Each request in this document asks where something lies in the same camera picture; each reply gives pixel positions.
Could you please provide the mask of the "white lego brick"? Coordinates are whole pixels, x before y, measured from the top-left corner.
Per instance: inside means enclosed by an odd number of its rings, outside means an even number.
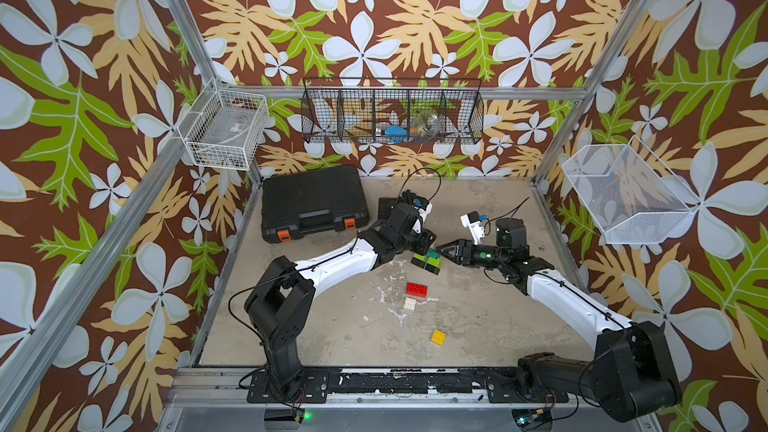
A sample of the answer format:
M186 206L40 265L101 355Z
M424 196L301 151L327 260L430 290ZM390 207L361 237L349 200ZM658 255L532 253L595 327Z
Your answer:
M416 309L416 300L412 297L406 297L404 300L403 308L407 311L414 311Z

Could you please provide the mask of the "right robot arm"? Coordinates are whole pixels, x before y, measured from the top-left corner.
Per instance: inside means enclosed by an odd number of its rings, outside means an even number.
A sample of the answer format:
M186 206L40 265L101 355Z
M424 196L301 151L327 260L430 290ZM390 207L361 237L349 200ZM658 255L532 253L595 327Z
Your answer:
M485 227L477 213L462 216L461 222L471 236L438 246L443 258L467 268L499 271L506 284L546 306L594 353L588 361L549 352L519 359L515 387L520 396L573 394L618 422L682 401L683 392L659 326L612 311L573 285L551 263L533 256L522 220L500 219L493 245L482 243Z

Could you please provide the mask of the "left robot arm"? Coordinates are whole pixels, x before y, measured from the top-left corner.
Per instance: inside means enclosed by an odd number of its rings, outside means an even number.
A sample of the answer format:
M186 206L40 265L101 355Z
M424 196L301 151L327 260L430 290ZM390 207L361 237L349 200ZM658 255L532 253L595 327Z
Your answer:
M344 246L298 262L280 256L269 264L244 302L244 310L265 353L269 393L281 401L300 394L304 368L297 338L314 298L405 251L427 254L436 239L425 226L431 211L428 199L409 197L404 192L386 218L358 231Z

